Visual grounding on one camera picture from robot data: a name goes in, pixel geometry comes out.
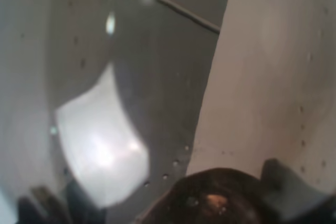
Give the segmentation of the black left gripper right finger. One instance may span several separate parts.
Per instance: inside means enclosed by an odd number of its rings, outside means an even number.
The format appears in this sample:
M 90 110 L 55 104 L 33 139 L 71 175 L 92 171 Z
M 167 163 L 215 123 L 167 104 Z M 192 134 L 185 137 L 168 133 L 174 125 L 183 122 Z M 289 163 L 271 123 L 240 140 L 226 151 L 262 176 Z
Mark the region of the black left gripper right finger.
M 308 185 L 277 159 L 264 162 L 260 180 L 268 187 L 264 199 L 279 223 L 335 223 L 335 193 Z

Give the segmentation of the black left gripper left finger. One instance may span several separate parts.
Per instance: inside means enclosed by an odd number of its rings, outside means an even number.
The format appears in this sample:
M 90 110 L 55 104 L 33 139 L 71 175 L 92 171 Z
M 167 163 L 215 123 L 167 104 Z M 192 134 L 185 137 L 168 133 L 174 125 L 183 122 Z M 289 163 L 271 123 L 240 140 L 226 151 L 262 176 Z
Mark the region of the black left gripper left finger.
M 105 210 L 94 206 L 74 180 L 63 191 L 65 203 L 45 186 L 33 187 L 31 192 L 37 204 L 20 197 L 17 223 L 105 223 Z

